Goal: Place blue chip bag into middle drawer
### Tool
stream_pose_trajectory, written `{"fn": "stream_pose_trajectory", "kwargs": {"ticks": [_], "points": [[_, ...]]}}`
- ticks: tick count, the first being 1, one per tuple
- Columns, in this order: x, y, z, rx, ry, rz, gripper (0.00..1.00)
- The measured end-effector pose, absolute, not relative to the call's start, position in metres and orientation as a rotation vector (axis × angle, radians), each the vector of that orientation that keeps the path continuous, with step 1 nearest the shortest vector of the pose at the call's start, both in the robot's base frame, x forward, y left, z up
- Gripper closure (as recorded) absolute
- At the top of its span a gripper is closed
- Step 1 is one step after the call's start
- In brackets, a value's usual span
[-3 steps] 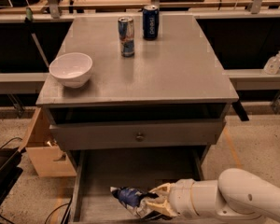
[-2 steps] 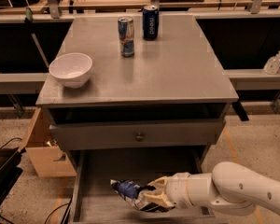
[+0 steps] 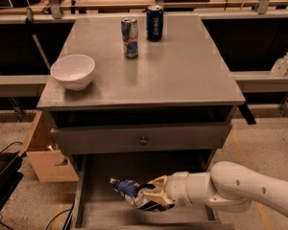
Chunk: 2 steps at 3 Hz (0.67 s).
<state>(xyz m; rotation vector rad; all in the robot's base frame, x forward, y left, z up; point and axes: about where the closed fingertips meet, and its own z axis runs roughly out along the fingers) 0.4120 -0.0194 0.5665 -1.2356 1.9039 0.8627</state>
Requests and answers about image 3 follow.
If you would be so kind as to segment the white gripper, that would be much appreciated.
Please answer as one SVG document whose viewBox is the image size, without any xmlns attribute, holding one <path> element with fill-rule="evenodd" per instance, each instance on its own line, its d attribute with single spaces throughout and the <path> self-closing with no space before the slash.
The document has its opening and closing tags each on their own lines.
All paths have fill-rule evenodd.
<svg viewBox="0 0 288 230">
<path fill-rule="evenodd" d="M 215 195 L 209 172 L 175 172 L 150 181 L 155 186 L 165 186 L 165 191 L 144 190 L 143 195 L 163 207 L 205 204 L 210 206 Z"/>
</svg>

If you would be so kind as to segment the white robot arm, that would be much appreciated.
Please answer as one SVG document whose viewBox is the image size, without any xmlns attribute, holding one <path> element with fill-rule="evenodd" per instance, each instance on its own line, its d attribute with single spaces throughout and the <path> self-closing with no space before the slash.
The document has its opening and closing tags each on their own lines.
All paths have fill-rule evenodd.
<svg viewBox="0 0 288 230">
<path fill-rule="evenodd" d="M 176 172 L 152 181 L 144 193 L 163 206 L 204 204 L 218 211 L 241 213 L 259 202 L 288 218 L 288 182 L 222 161 L 210 172 Z"/>
</svg>

